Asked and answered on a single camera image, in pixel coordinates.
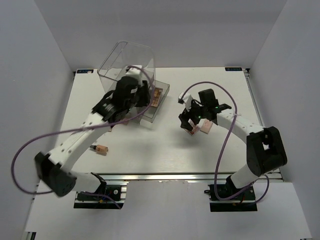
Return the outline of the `pink makeup box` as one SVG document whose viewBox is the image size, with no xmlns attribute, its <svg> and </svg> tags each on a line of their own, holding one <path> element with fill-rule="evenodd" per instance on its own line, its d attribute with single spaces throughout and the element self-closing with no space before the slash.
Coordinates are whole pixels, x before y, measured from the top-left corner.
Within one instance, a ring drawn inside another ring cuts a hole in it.
<svg viewBox="0 0 320 240">
<path fill-rule="evenodd" d="M 209 134 L 211 128 L 213 126 L 213 122 L 212 121 L 209 121 L 208 119 L 205 119 L 201 128 L 200 128 L 200 131 L 202 133 L 205 133 L 205 134 Z"/>
</svg>

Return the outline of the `smoked acrylic drawer organizer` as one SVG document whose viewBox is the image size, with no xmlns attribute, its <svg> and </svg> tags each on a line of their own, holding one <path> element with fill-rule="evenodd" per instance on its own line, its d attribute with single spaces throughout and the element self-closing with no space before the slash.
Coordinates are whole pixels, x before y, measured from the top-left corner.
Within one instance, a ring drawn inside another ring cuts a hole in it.
<svg viewBox="0 0 320 240">
<path fill-rule="evenodd" d="M 154 86 L 154 92 L 152 94 L 152 87 L 150 86 L 148 79 L 146 76 L 140 72 L 139 70 L 135 68 L 129 68 L 128 72 L 125 73 L 125 76 L 130 77 L 140 77 L 141 81 L 147 81 L 149 86 L 149 93 L 150 93 L 150 107 L 140 116 L 135 118 L 133 121 L 136 123 L 140 123 L 141 120 L 148 121 L 150 123 L 153 123 L 156 119 L 157 114 L 159 113 L 159 110 L 161 109 L 161 106 L 168 95 L 168 92 L 170 90 L 170 85 L 161 81 L 156 80 L 156 75 L 154 72 L 147 71 L 146 73 L 151 79 L 151 82 Z M 128 117 L 136 116 L 137 114 L 144 111 L 146 107 L 134 107 L 132 110 L 129 111 Z"/>
</svg>

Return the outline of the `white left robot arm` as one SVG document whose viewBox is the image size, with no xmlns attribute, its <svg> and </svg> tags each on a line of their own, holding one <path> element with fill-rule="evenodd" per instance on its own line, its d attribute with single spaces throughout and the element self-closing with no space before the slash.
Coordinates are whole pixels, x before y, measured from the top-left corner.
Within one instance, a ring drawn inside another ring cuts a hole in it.
<svg viewBox="0 0 320 240">
<path fill-rule="evenodd" d="M 112 124 L 122 121 L 134 107 L 146 107 L 150 103 L 147 80 L 138 81 L 132 76 L 123 76 L 114 90 L 107 92 L 92 108 L 81 129 L 72 133 L 60 146 L 34 157 L 38 177 L 58 196 L 71 191 L 88 192 L 94 199 L 105 196 L 106 182 L 96 173 L 76 172 L 73 166 L 83 153 Z"/>
</svg>

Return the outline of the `long square-pan eyeshadow palette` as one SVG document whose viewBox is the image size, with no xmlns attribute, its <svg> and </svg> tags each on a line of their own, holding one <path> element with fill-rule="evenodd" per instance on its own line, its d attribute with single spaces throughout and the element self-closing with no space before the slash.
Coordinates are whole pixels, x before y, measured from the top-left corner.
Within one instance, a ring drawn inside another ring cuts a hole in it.
<svg viewBox="0 0 320 240">
<path fill-rule="evenodd" d="M 163 89 L 160 87 L 156 87 L 154 93 L 150 95 L 151 107 L 157 108 L 159 106 L 161 95 L 163 93 Z"/>
</svg>

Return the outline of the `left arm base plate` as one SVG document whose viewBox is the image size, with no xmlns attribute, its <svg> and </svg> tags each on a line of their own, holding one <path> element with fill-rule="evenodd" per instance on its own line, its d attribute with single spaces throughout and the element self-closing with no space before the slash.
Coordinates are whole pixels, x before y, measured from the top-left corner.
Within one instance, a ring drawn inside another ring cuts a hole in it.
<svg viewBox="0 0 320 240">
<path fill-rule="evenodd" d="M 94 192 L 77 192 L 74 199 L 74 209 L 97 209 L 97 210 L 121 210 L 126 199 L 127 183 L 120 181 L 105 180 L 101 175 L 98 177 L 100 185 Z"/>
</svg>

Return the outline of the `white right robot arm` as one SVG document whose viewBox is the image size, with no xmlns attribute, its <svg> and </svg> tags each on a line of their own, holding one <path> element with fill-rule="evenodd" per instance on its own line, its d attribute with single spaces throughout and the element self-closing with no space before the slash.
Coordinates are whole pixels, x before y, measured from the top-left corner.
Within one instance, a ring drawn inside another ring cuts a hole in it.
<svg viewBox="0 0 320 240">
<path fill-rule="evenodd" d="M 236 114 L 228 104 L 219 104 L 212 89 L 198 93 L 200 100 L 189 94 L 181 93 L 178 103 L 184 105 L 178 116 L 180 127 L 192 131 L 201 119 L 230 130 L 246 145 L 246 164 L 227 180 L 226 195 L 236 200 L 244 193 L 244 187 L 257 180 L 261 175 L 287 164 L 288 158 L 279 130 L 264 127 Z"/>
</svg>

